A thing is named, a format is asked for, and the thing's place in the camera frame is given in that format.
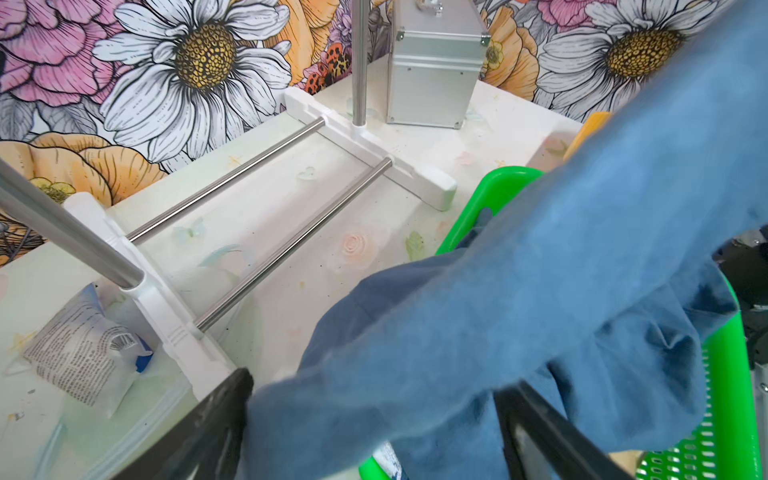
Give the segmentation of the light blue t-shirt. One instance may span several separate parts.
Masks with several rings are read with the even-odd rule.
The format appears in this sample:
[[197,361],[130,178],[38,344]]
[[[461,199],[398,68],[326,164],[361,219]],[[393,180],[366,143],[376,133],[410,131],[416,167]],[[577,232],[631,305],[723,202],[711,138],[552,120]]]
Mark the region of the light blue t-shirt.
[[766,3],[732,3],[457,251],[361,281],[250,398],[239,477],[390,444],[412,479],[506,479],[496,404],[522,383],[603,457],[691,433],[703,343],[738,309],[714,253],[767,222],[766,47]]

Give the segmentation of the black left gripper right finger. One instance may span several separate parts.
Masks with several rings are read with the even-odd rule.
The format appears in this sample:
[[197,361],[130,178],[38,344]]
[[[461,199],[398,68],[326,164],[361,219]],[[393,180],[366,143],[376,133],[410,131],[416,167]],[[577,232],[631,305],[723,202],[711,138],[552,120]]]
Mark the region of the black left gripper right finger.
[[530,385],[494,393],[512,479],[629,479]]

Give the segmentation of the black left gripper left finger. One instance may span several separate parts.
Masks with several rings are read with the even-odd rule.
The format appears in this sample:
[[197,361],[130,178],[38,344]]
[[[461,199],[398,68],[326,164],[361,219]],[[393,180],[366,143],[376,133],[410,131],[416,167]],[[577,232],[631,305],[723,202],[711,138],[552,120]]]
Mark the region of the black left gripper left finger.
[[118,479],[233,479],[253,378],[236,369]]

